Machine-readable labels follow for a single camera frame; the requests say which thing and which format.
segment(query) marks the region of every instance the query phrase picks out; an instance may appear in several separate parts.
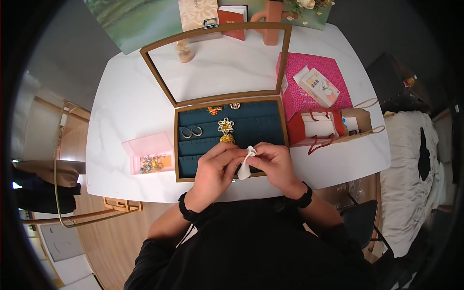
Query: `jewelry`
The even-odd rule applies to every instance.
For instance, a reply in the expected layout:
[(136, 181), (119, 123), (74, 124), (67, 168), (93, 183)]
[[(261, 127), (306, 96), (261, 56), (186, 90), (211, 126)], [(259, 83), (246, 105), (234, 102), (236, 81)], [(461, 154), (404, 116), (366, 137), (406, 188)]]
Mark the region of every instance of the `jewelry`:
[(160, 158), (165, 156), (166, 154), (140, 157), (140, 163), (142, 163), (142, 167), (139, 169), (140, 173), (149, 173), (151, 170), (161, 171), (163, 164), (160, 163)]
[(222, 111), (222, 107), (216, 106), (216, 107), (208, 107), (206, 109), (211, 115), (217, 114), (219, 111)]
[(240, 103), (233, 103), (230, 104), (231, 109), (239, 109), (240, 108)]
[(189, 128), (186, 128), (186, 129), (190, 132), (190, 135), (189, 135), (189, 136), (185, 136), (185, 135), (184, 135), (184, 132), (182, 132), (184, 129), (182, 129), (182, 130), (180, 131), (180, 134), (181, 134), (182, 137), (184, 137), (185, 139), (190, 139), (190, 138), (192, 138), (192, 134), (193, 134), (192, 130), (190, 130)]
[(195, 134), (192, 130), (190, 130), (190, 132), (192, 132), (193, 135), (195, 135), (195, 136), (197, 136), (197, 137), (200, 137), (201, 134), (203, 134), (203, 129), (200, 128), (200, 127), (198, 127), (198, 126), (195, 126), (195, 127), (197, 127), (198, 129), (200, 129), (200, 134)]
[(232, 143), (235, 144), (235, 140), (229, 132), (233, 132), (232, 126), (235, 123), (233, 121), (229, 121), (229, 118), (224, 118), (224, 120), (221, 120), (218, 122), (218, 131), (222, 132), (224, 136), (221, 137), (221, 142), (227, 142), (227, 143)]

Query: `cream rose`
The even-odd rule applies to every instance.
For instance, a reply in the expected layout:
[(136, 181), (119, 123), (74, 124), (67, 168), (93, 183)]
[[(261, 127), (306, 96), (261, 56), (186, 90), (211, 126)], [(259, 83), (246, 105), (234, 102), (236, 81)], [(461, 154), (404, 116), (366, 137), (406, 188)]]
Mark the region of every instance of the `cream rose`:
[(306, 8), (306, 9), (313, 9), (314, 5), (316, 5), (316, 1), (314, 0), (296, 0), (300, 6)]

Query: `white cloth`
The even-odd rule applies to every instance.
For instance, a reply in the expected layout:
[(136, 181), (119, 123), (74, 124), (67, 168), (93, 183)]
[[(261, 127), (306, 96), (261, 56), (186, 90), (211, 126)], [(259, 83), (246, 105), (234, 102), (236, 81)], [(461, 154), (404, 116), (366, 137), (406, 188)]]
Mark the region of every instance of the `white cloth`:
[[(385, 119), (392, 165), (381, 171), (382, 234), (395, 258), (406, 255), (430, 210), (438, 205), (443, 179), (437, 159), (438, 135), (432, 120), (419, 111)], [(430, 172), (419, 176), (420, 128), (430, 152)]]
[(237, 172), (238, 179), (240, 180), (250, 177), (251, 175), (250, 165), (246, 164), (246, 160), (248, 159), (248, 157), (256, 155), (256, 150), (252, 146), (248, 146), (246, 150), (248, 151), (248, 154), (246, 155), (245, 159), (242, 162), (242, 166)]

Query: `landscape painting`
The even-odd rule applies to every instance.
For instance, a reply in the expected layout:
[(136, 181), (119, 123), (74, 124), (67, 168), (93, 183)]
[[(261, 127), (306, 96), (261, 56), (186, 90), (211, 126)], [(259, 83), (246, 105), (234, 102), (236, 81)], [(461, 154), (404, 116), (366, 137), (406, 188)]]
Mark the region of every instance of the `landscape painting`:
[(182, 32), (177, 0), (84, 0), (124, 54)]

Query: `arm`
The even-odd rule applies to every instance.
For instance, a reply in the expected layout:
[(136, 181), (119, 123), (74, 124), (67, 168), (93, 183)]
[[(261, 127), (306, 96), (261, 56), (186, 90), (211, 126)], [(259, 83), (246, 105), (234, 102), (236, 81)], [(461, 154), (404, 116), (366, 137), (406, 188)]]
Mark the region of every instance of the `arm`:
[[(248, 157), (246, 163), (263, 170), (269, 182), (291, 199), (297, 200), (307, 191), (295, 175), (290, 152), (285, 146), (261, 142), (254, 147), (257, 156)], [(328, 202), (313, 195), (306, 208), (298, 209), (304, 221), (315, 232), (323, 232), (342, 224), (337, 210)]]
[[(235, 170), (246, 153), (236, 145), (220, 142), (204, 154), (198, 160), (195, 183), (185, 196), (185, 207), (200, 213), (213, 203), (232, 183)], [(148, 238), (143, 242), (124, 289), (153, 289), (189, 226), (179, 203), (161, 215), (148, 230)]]
[[(195, 183), (185, 196), (186, 209), (200, 213), (212, 204), (232, 183), (235, 170), (246, 153), (237, 145), (220, 142), (204, 154), (198, 160)], [(190, 222), (184, 219), (179, 203), (176, 203), (151, 225), (148, 238), (167, 241), (175, 246), (189, 226)]]

